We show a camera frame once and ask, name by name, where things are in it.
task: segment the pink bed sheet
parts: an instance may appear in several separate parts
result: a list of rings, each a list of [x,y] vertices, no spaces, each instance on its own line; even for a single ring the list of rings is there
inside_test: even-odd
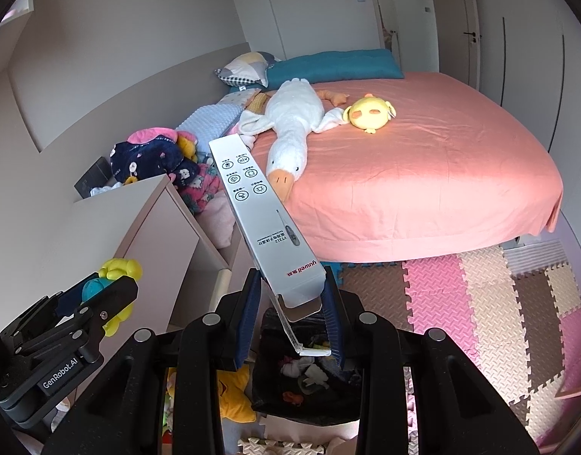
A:
[[[308,136],[307,168],[285,206],[320,259],[425,258],[554,230],[554,162],[481,93],[427,72],[315,85],[325,88],[350,94],[348,104],[372,93],[398,117],[375,135],[344,125]],[[253,149],[263,169],[274,139],[264,133]]]

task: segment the circular icon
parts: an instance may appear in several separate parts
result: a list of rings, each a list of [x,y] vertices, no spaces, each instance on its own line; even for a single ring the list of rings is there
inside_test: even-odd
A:
[[[249,193],[245,190],[240,190],[236,193],[236,200],[246,200],[249,197]]]

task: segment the black trash bag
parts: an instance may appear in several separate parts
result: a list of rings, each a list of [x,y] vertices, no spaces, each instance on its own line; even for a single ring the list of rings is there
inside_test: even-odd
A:
[[[305,346],[312,343],[321,345],[328,340],[321,312],[293,323],[291,327],[299,342]],[[285,357],[298,359],[299,355],[283,331],[275,309],[270,308],[263,316],[259,354],[253,370],[253,410],[315,426],[334,426],[359,419],[361,371],[340,371],[332,356],[315,358],[315,364],[329,378],[326,382],[329,388],[316,385],[313,393],[306,394],[305,387],[299,386],[301,377],[289,378],[280,373],[280,364]],[[285,401],[285,392],[300,395],[301,404],[297,405],[300,397],[295,397],[295,403]]]

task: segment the bed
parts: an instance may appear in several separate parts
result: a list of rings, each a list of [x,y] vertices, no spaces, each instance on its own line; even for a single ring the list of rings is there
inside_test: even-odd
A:
[[[320,259],[425,258],[554,230],[562,199],[554,162],[476,90],[431,72],[314,88],[350,94],[348,104],[372,93],[398,112],[375,135],[344,125],[308,136],[307,168],[285,206]],[[274,139],[259,135],[253,149],[263,169]]]

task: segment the metal bolt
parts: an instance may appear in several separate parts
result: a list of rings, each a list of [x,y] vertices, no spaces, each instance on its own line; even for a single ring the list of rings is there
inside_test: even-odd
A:
[[[436,342],[442,342],[444,339],[446,339],[446,333],[444,333],[444,330],[440,328],[432,328],[428,332],[428,335],[430,339],[433,339]]]
[[[376,323],[376,315],[367,311],[360,314],[360,321],[365,325],[372,325],[373,323]]]
[[[151,330],[147,330],[146,328],[141,328],[141,330],[137,330],[134,333],[134,340],[137,342],[145,342],[149,340],[149,337],[151,337]]]
[[[220,316],[218,316],[216,313],[208,313],[207,315],[204,315],[202,321],[204,325],[216,325],[218,322],[220,322]]]

